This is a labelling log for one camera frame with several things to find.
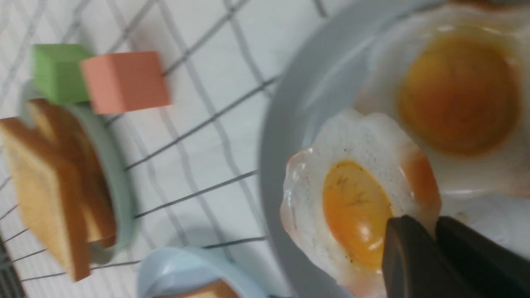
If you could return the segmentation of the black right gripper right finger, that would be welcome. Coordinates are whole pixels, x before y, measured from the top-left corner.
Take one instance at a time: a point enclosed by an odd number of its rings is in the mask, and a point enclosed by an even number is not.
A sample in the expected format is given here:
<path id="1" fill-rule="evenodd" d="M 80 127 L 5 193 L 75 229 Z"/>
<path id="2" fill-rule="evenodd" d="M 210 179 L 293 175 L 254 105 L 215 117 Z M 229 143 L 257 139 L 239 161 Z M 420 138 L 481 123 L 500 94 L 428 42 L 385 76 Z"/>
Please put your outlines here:
<path id="1" fill-rule="evenodd" d="M 440 217 L 436 237 L 451 264 L 483 298 L 530 296 L 529 260 L 451 217 Z"/>

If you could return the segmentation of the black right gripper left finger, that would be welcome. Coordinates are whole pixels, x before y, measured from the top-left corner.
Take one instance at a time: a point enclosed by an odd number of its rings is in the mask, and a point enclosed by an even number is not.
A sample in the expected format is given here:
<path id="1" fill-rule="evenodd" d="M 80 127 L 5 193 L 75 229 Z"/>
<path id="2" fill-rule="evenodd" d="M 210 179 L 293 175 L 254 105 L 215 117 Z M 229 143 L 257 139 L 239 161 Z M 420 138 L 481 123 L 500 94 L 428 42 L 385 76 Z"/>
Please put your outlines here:
<path id="1" fill-rule="evenodd" d="M 479 298 L 414 218 L 388 220 L 382 260 L 388 298 Z"/>

